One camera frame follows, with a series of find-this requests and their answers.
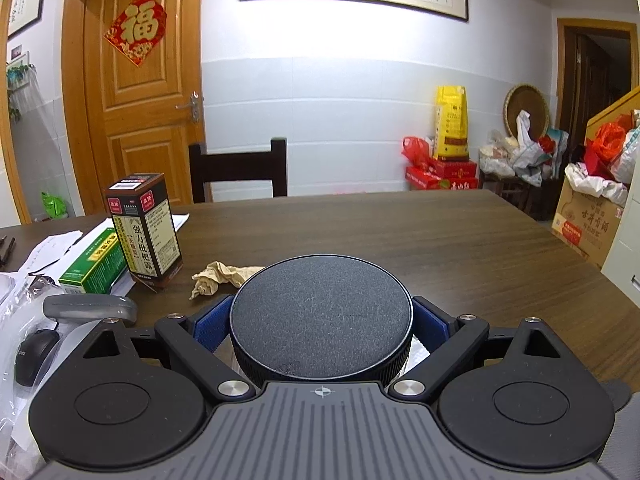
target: yellow bag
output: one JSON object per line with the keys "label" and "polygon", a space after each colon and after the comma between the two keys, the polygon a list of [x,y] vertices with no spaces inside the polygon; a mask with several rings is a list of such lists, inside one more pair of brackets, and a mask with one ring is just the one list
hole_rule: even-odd
{"label": "yellow bag", "polygon": [[436,141],[438,160],[469,160],[466,91],[463,86],[439,86],[436,96]]}

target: green plastic bag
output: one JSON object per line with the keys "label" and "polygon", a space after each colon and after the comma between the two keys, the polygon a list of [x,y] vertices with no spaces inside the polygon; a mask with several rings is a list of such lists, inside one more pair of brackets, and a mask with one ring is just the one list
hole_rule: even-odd
{"label": "green plastic bag", "polygon": [[51,218],[66,218],[68,216],[66,214],[66,204],[59,196],[53,196],[43,191],[42,205],[44,206],[44,211]]}

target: wooden door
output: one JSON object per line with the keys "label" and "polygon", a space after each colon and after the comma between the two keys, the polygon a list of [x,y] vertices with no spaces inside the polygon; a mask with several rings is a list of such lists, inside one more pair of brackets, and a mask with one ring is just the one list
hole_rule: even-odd
{"label": "wooden door", "polygon": [[610,104],[609,54],[583,34],[577,35],[576,44],[575,98],[569,130],[569,154],[584,143],[589,119]]}
{"label": "wooden door", "polygon": [[100,188],[130,173],[164,173],[172,204],[192,203],[188,145],[204,140],[186,107],[200,81],[200,0],[156,0],[164,38],[136,66],[104,39],[132,0],[87,0],[84,74],[93,164]]}

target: crumpled brown tissue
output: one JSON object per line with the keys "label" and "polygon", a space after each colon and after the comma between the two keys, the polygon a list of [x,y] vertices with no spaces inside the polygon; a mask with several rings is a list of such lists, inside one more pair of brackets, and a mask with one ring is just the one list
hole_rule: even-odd
{"label": "crumpled brown tissue", "polygon": [[211,262],[206,269],[191,278],[196,280],[196,285],[191,291],[190,300],[196,296],[212,296],[218,290],[219,283],[231,283],[240,286],[256,272],[264,267],[234,267],[226,266],[222,262]]}

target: door handle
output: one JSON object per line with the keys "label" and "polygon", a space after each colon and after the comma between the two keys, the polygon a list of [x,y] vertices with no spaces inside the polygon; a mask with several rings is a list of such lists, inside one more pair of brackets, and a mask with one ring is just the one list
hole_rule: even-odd
{"label": "door handle", "polygon": [[184,110],[185,108],[191,109],[191,122],[200,122],[200,96],[197,92],[193,92],[189,97],[189,102],[185,105],[175,105],[176,110]]}

